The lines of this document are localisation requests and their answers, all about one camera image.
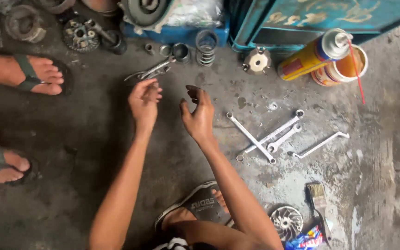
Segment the concrete floor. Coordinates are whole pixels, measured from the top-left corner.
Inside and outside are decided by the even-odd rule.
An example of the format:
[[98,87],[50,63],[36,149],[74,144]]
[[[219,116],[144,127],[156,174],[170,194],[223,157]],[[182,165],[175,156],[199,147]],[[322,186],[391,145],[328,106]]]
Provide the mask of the concrete floor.
[[[68,97],[20,93],[0,85],[0,144],[41,163],[40,179],[16,188],[0,185],[0,249],[85,247],[91,220],[133,133],[126,105],[130,88],[122,79],[162,60],[142,50],[145,41],[129,41],[123,56],[102,49],[88,54],[70,51],[60,40],[59,25],[47,18],[46,39],[35,45],[0,31],[0,51],[62,60],[72,69],[75,84]],[[267,212],[286,203],[308,221],[312,214],[304,185],[322,181],[327,217],[334,223],[334,249],[400,249],[400,38],[384,35],[362,47],[370,60],[362,78],[365,105],[355,82],[325,88],[308,76],[282,81],[273,69],[267,76],[247,75],[230,48],[218,49],[210,68],[194,62],[173,65],[159,78],[164,99],[127,248],[138,248],[152,236],[153,221],[162,210],[213,178],[184,130],[177,106],[180,98],[187,98],[184,85],[194,84],[211,94],[220,148]],[[277,110],[270,110],[273,102]],[[235,160],[250,143],[225,112],[233,112],[261,138],[296,109],[305,111],[303,130],[274,154],[276,165],[268,164],[257,150],[244,163]],[[351,138],[335,139],[302,160],[287,155],[339,130]],[[325,244],[319,248],[327,249]]]

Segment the colorful packaging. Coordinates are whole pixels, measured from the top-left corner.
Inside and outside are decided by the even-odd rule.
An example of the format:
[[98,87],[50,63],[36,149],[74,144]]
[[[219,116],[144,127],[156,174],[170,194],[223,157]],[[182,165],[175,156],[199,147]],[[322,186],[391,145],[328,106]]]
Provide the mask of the colorful packaging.
[[285,250],[311,250],[323,241],[322,231],[319,225],[308,231],[307,234],[299,234],[295,239],[285,242]]

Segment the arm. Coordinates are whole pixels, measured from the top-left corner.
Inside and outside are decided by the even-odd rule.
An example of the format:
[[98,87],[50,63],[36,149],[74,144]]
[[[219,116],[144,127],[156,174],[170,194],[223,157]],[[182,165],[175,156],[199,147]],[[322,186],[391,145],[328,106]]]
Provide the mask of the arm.
[[197,108],[191,114],[187,102],[182,99],[180,108],[183,123],[211,165],[214,177],[237,227],[243,233],[274,250],[283,249],[270,218],[219,150],[213,135],[214,107],[208,93],[194,86],[186,86],[186,88],[192,101],[197,104]]
[[138,83],[129,96],[135,136],[92,223],[91,250],[119,250],[123,246],[137,198],[147,144],[157,117],[160,91],[155,79],[150,79]]

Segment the plastic container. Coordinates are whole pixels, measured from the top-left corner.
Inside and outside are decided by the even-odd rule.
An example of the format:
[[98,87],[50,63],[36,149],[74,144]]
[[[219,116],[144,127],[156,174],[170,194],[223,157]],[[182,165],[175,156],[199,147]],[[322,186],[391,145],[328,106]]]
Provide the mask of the plastic container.
[[[357,49],[360,51],[360,60],[364,63],[363,69],[359,72],[359,77],[362,77],[368,69],[368,57],[361,47],[354,44],[352,46],[353,50]],[[342,75],[337,69],[335,61],[315,71],[312,71],[311,77],[316,83],[326,87],[357,80],[357,77],[346,77]]]

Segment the gear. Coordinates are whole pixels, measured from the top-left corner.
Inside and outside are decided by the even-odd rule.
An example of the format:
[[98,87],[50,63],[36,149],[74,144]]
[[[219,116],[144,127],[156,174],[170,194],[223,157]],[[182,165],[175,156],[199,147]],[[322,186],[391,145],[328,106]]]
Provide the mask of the gear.
[[66,23],[63,29],[63,37],[64,43],[70,49],[80,53],[91,52],[100,44],[100,39],[96,33],[77,19],[72,19]]

